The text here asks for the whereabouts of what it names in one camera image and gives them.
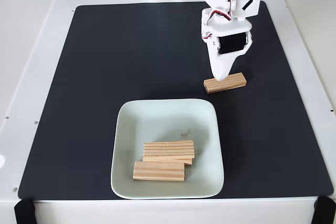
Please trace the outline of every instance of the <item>red wire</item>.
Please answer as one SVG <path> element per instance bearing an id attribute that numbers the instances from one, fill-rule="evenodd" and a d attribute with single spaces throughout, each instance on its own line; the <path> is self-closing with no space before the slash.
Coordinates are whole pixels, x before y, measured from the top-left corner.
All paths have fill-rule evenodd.
<path id="1" fill-rule="evenodd" d="M 212 16 L 213 16 L 215 13 L 218 13 L 218 14 L 223 15 L 228 21 L 231 21 L 231 18 L 230 18 L 227 14 L 222 13 L 222 12 L 220 12 L 220 11 L 218 11 L 218 10 L 214 10 L 214 11 L 211 13 L 210 18 L 212 18 Z"/>

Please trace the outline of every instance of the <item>white table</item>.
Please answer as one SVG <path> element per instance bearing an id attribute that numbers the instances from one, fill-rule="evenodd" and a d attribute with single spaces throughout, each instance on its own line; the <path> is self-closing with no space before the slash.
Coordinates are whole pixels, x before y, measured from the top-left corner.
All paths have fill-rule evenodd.
<path id="1" fill-rule="evenodd" d="M 16 4 L 7 0 L 1 0 L 3 6 L 10 8 L 15 6 L 23 12 L 17 18 L 13 18 L 10 12 L 1 12 L 7 17 L 7 25 L 13 22 L 11 28 L 16 29 L 12 34 L 9 27 L 5 32 L 0 31 L 0 37 L 4 33 L 12 37 L 5 42 L 0 42 L 1 48 L 5 48 L 6 58 L 0 58 L 0 66 L 6 64 L 12 71 L 0 71 L 0 80 L 12 78 L 10 85 L 6 81 L 0 83 L 1 90 L 5 86 L 7 91 L 1 93 L 7 99 L 2 105 L 4 120 L 0 129 L 0 155 L 6 158 L 5 165 L 0 168 L 0 216 L 8 220 L 7 223 L 15 223 L 14 212 L 11 210 L 17 199 L 13 188 L 19 185 L 24 165 L 29 154 L 31 143 L 38 121 L 47 98 L 49 87 L 56 69 L 56 65 L 64 44 L 66 34 L 71 23 L 73 10 L 79 5 L 90 4 L 117 4 L 140 3 L 144 0 L 37 0 L 32 2 L 29 8 L 20 8 L 25 1 L 15 0 Z M 280 41 L 288 58 L 293 75 L 303 98 L 308 116 L 311 120 L 324 160 L 327 164 L 333 184 L 336 181 L 336 118 L 332 113 L 332 106 L 323 89 L 323 86 L 314 69 L 309 54 L 304 46 L 301 36 L 296 29 L 290 13 L 299 26 L 306 45 L 316 64 L 319 75 L 324 83 L 329 97 L 336 101 L 336 93 L 328 89 L 336 80 L 333 71 L 326 74 L 326 70 L 332 68 L 334 59 L 325 54 L 320 60 L 320 52 L 334 52 L 333 44 L 321 48 L 320 42 L 306 34 L 306 31 L 332 35 L 335 23 L 330 18 L 334 12 L 332 1 L 315 1 L 316 10 L 310 9 L 310 0 L 264 0 L 269 8 Z M 322 19 L 316 20 L 316 11 L 320 12 Z M 329 25 L 321 29 L 321 24 Z M 29 22 L 32 27 L 22 26 Z M 26 41 L 26 35 L 31 33 L 31 40 Z M 171 223 L 173 221 L 187 221 L 203 223 L 206 221 L 218 223 L 310 223 L 313 214 L 314 198 L 287 198 L 287 199 L 244 199 L 244 200 L 161 200 L 161 201 L 68 201 L 68 202 L 38 202 L 37 218 L 39 223 L 110 223 L 117 222 L 146 222 Z"/>

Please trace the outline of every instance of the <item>wood grain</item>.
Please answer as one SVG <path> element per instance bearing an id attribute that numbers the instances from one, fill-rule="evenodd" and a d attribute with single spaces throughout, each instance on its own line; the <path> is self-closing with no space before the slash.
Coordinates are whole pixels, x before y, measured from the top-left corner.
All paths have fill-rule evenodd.
<path id="1" fill-rule="evenodd" d="M 194 158 L 194 141 L 181 140 L 172 142 L 145 143 L 143 148 L 143 157 L 144 161 Z"/>
<path id="2" fill-rule="evenodd" d="M 138 180 L 184 181 L 184 163 L 135 161 L 133 178 Z"/>
<path id="3" fill-rule="evenodd" d="M 242 73 L 229 74 L 223 81 L 215 78 L 204 80 L 204 87 L 208 94 L 228 89 L 240 88 L 246 85 L 246 79 Z"/>
<path id="4" fill-rule="evenodd" d="M 184 163 L 185 165 L 192 165 L 192 158 L 181 158 L 181 159 L 150 159 L 147 160 L 145 157 L 142 158 L 142 161 L 151 161 L 151 162 L 172 162 L 172 163 Z"/>

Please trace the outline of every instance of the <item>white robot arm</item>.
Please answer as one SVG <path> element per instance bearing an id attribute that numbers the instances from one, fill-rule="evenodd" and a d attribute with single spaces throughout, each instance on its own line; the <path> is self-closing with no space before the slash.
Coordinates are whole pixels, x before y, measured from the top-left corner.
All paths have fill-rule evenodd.
<path id="1" fill-rule="evenodd" d="M 205 0 L 202 39 L 206 42 L 213 76 L 221 81 L 235 59 L 252 44 L 252 25 L 245 18 L 258 14 L 260 0 Z"/>

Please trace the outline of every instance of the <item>stacked wooden blocks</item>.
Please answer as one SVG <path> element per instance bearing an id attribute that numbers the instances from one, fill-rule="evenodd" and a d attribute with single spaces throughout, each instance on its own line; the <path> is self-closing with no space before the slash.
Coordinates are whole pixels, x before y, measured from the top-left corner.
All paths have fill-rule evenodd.
<path id="1" fill-rule="evenodd" d="M 133 178 L 184 181 L 184 164 L 192 165 L 194 141 L 145 143 L 142 161 L 134 164 Z"/>

